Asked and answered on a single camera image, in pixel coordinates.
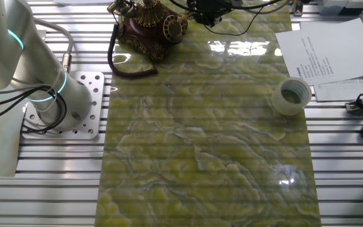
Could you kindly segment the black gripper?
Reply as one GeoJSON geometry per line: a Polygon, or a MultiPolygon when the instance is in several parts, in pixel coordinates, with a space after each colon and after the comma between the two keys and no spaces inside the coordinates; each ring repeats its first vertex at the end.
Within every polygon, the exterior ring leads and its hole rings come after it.
{"type": "Polygon", "coordinates": [[[194,12],[193,19],[209,27],[221,22],[221,16],[232,11],[231,4],[225,1],[187,0],[186,4],[188,10],[194,12]]]}

